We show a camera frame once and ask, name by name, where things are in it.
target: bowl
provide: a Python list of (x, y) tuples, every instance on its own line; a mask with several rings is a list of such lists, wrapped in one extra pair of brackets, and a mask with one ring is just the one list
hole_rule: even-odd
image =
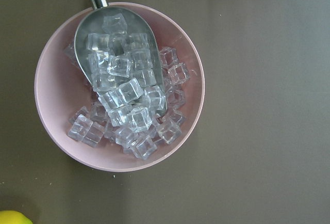
[(84, 75), (71, 64), (63, 49), (73, 40), (82, 18), (92, 11), (88, 8), (64, 22), (48, 40), (38, 61), (35, 75), (35, 99), (38, 114), (52, 140), (67, 155), (95, 169), (125, 172), (147, 168), (173, 154), (188, 139), (201, 114), (204, 101), (205, 79), (198, 52), (187, 34), (166, 15), (150, 7), (116, 2), (141, 15), (153, 30), (158, 48), (175, 47), (180, 62), (190, 72), (183, 84), (186, 104), (179, 110), (185, 115), (182, 135), (170, 145), (161, 145), (148, 159), (124, 154), (121, 146), (102, 140), (96, 148), (76, 142), (67, 136), (71, 125), (69, 118), (82, 106), (90, 107), (90, 90), (84, 85)]

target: tabletop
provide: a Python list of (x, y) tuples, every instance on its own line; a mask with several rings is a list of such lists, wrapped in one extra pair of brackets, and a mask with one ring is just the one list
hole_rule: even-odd
[(199, 52), (205, 101), (188, 140), (152, 167), (96, 170), (37, 113), (54, 31), (89, 0), (0, 0), (0, 210), (34, 223), (329, 223), (330, 1), (109, 0), (173, 19)]

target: yellow fruit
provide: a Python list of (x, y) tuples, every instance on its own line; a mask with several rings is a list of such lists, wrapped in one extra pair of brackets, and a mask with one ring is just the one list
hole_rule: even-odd
[(32, 224), (32, 221), (26, 218), (20, 212), (14, 210), (0, 211), (0, 223), (1, 224)]

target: metal scoop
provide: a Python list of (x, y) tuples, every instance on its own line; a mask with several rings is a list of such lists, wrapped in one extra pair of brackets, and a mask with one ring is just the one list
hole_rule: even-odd
[[(149, 39), (151, 61), (153, 63), (153, 71), (155, 74), (156, 82), (159, 87), (164, 91), (163, 76), (160, 64), (160, 57), (154, 33), (147, 24), (147, 22), (138, 14), (122, 7), (108, 6), (106, 0), (91, 0), (93, 11), (88, 14), (79, 24), (75, 38), (74, 49), (77, 61), (84, 72), (89, 82), (92, 82), (91, 69), (88, 63), (88, 51), (86, 49), (86, 38), (90, 33), (104, 33), (102, 30), (103, 18), (106, 16), (113, 16), (121, 13), (127, 23), (127, 33), (146, 33)], [(167, 105), (165, 103), (164, 109), (159, 110), (157, 113), (161, 116), (166, 112)]]

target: ice cube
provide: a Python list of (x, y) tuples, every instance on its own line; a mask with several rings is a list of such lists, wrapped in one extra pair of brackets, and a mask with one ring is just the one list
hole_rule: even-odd
[(92, 120), (80, 114), (69, 130), (68, 136), (76, 141), (82, 141), (92, 124)]
[(88, 55), (88, 62), (92, 73), (99, 70), (107, 70), (109, 53), (106, 51), (95, 51)]
[(171, 118), (167, 118), (165, 122), (156, 127), (158, 135), (167, 144), (171, 144), (182, 132), (178, 124)]
[(132, 71), (153, 68), (149, 49), (141, 49), (129, 52), (132, 61)]
[(166, 97), (159, 86), (145, 87), (143, 98), (149, 109), (162, 110), (164, 108)]
[(168, 106), (173, 109), (179, 109), (186, 103), (185, 92), (179, 89), (169, 90), (166, 99)]
[(179, 63), (176, 55), (176, 49), (173, 47), (164, 47), (159, 51), (162, 68), (170, 68)]
[(111, 36), (124, 35), (127, 33), (127, 23), (124, 16), (118, 13), (103, 18), (102, 29)]
[(115, 131), (115, 141), (123, 148), (129, 148), (130, 144), (136, 140), (138, 134), (134, 133), (130, 128), (121, 126)]
[(127, 114), (132, 110), (131, 105), (124, 105), (109, 113), (112, 126), (122, 126), (127, 123)]
[(182, 84), (190, 78), (188, 69), (184, 62), (181, 62), (169, 68), (168, 73), (174, 85)]
[(113, 37), (109, 42), (109, 47), (113, 50), (114, 55), (123, 55), (128, 51), (126, 36)]
[(79, 115), (84, 115), (85, 117), (87, 117), (87, 114), (88, 114), (88, 109), (86, 106), (83, 106), (80, 110), (78, 110), (70, 119), (69, 119), (69, 122), (71, 124), (73, 124), (75, 122), (75, 120), (77, 119), (77, 117)]
[(104, 135), (104, 127), (97, 122), (93, 122), (85, 137), (82, 139), (83, 143), (95, 147)]
[(179, 126), (181, 126), (181, 124), (183, 124), (183, 122), (186, 120), (186, 117), (181, 111), (171, 108), (168, 109), (167, 113), (163, 117), (161, 117), (160, 120), (162, 122), (166, 122), (167, 118), (171, 118)]
[(124, 104), (138, 99), (143, 94), (143, 90), (136, 78), (132, 78), (130, 81), (121, 84), (116, 91)]
[(91, 105), (90, 119), (95, 122), (104, 122), (108, 119), (108, 114), (104, 106), (99, 102), (93, 102)]
[(135, 72), (131, 72), (131, 77), (136, 78), (141, 87), (156, 85), (156, 78), (152, 69), (143, 69)]
[(92, 87), (96, 92), (114, 90), (117, 86), (116, 78), (108, 71), (100, 70), (92, 73)]
[(71, 63), (77, 68), (80, 68), (74, 52), (74, 42), (72, 41), (63, 51), (65, 55), (69, 57)]
[(111, 75), (129, 78), (131, 63), (129, 56), (127, 55), (110, 56), (108, 72)]
[(152, 124), (147, 107), (136, 107), (127, 115), (128, 126), (133, 132), (147, 131)]
[(94, 51), (109, 51), (109, 34), (90, 33), (87, 37), (86, 48)]
[(149, 49), (148, 35), (146, 33), (132, 33), (128, 35), (129, 50)]
[(115, 134), (115, 131), (116, 131), (117, 128), (113, 127), (112, 124), (111, 124), (111, 121), (108, 120), (107, 124), (105, 125), (105, 128), (104, 128), (104, 138), (107, 138), (109, 139), (109, 141), (111, 143), (115, 143), (116, 141), (116, 134)]
[(136, 158), (147, 159), (157, 150), (149, 135), (140, 135), (130, 146)]
[(104, 106), (107, 113), (124, 105), (116, 90), (104, 93), (99, 96), (98, 100)]

